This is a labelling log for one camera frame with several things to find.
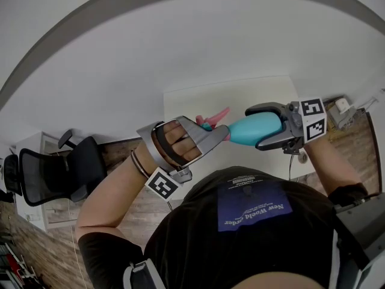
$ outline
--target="black strap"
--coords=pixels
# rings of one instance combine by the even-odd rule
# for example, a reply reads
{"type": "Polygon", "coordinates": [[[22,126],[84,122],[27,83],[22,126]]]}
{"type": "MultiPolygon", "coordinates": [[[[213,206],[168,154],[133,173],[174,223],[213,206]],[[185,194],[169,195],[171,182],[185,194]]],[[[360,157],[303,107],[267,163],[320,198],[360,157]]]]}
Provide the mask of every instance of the black strap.
{"type": "Polygon", "coordinates": [[[188,163],[187,160],[175,153],[173,147],[171,147],[171,145],[168,143],[164,134],[163,125],[155,129],[155,135],[163,151],[168,155],[168,157],[170,157],[173,161],[177,162],[181,166],[188,163]]]}

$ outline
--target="wristband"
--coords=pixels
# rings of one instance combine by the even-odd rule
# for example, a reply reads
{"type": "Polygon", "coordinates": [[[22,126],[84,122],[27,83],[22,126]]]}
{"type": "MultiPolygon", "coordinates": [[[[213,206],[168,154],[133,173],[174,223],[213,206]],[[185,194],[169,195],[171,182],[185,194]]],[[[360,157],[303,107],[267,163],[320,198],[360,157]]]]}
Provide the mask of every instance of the wristband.
{"type": "Polygon", "coordinates": [[[135,167],[138,169],[138,171],[147,179],[150,178],[150,175],[145,171],[141,163],[139,162],[137,155],[135,154],[135,151],[131,151],[131,159],[132,162],[134,163],[135,167]]]}

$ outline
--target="sleeve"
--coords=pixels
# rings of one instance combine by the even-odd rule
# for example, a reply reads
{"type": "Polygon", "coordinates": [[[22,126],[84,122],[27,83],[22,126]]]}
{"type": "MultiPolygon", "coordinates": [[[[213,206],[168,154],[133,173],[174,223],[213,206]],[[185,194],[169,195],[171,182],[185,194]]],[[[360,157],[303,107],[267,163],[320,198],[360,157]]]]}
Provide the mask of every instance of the sleeve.
{"type": "Polygon", "coordinates": [[[348,185],[338,187],[333,191],[328,198],[335,205],[341,205],[342,207],[352,204],[356,200],[363,199],[368,195],[368,191],[365,189],[362,183],[355,185],[348,185]]]}
{"type": "Polygon", "coordinates": [[[95,289],[122,289],[126,268],[144,260],[139,246],[104,232],[83,235],[79,248],[95,289]]]}

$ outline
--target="teal plastic toy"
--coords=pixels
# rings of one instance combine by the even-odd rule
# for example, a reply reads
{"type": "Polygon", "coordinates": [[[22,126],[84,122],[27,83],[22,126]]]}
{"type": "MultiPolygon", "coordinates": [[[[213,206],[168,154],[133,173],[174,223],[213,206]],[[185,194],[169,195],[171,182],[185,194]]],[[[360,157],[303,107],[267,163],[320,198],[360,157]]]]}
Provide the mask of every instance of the teal plastic toy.
{"type": "Polygon", "coordinates": [[[282,122],[275,113],[256,113],[229,125],[229,129],[230,141],[255,146],[264,137],[280,132],[282,122]]]}

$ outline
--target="black office chair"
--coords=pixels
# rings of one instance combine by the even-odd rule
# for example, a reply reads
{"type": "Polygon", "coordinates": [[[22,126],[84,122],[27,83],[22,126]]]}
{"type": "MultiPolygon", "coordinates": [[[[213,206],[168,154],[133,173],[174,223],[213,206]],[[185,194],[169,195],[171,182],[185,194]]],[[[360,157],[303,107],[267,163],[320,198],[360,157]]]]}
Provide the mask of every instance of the black office chair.
{"type": "Polygon", "coordinates": [[[7,191],[22,196],[19,181],[19,158],[16,154],[8,155],[3,163],[4,184],[7,191]]]}
{"type": "Polygon", "coordinates": [[[73,150],[66,156],[42,155],[22,149],[19,155],[19,178],[25,202],[34,207],[45,202],[68,198],[85,199],[107,176],[106,166],[93,137],[80,144],[69,141],[67,131],[59,140],[59,148],[73,150]]]}

